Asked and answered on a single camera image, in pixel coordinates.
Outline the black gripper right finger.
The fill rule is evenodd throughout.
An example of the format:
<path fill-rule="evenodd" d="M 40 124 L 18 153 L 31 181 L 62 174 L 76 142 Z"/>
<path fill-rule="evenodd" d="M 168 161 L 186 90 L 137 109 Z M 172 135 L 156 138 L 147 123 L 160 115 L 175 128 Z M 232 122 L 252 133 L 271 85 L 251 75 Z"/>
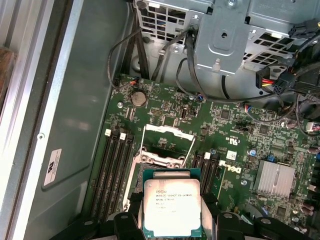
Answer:
<path fill-rule="evenodd" d="M 212 193 L 201 195 L 201 226 L 208 240 L 308 240 L 309 237 L 272 217 L 258 217 L 253 224 L 238 214 L 220 211 Z"/>

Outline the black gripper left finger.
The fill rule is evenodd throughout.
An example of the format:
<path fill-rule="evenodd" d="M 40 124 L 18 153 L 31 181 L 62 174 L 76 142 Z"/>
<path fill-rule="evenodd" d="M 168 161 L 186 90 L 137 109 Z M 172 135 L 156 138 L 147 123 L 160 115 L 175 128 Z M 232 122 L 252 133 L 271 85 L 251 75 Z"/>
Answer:
<path fill-rule="evenodd" d="M 132 193 L 128 211 L 112 214 L 109 220 L 101 222 L 95 217 L 80 218 L 52 240 L 142 240 L 141 227 L 143 193 Z"/>

